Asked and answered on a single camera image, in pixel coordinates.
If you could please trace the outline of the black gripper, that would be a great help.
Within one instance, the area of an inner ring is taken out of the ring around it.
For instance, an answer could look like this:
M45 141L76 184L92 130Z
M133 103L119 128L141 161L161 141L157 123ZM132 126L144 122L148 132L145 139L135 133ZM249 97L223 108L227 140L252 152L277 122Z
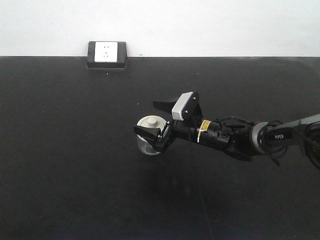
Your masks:
M172 115L172 108L178 99L179 96L170 100L155 100L152 102L152 105L154 109ZM152 145L157 152L163 153L175 139L182 139L191 143L196 143L202 120L202 109L200 107L196 107L189 119L184 121L172 120L163 139L161 137L162 130L160 128L134 126L133 130L138 136Z

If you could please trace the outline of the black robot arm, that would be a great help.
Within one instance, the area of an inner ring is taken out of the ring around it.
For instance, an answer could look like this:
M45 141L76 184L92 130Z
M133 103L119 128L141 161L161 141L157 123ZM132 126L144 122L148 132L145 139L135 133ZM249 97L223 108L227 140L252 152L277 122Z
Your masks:
M151 148L151 154L163 153L175 139L187 140L245 162L265 155L276 165L289 146L299 146L311 163L320 166L320 116L292 122L279 120L252 122L228 116L207 120L203 117L196 91L182 93L173 101L154 101L153 107L171 115L171 120L146 116L134 126L134 132Z

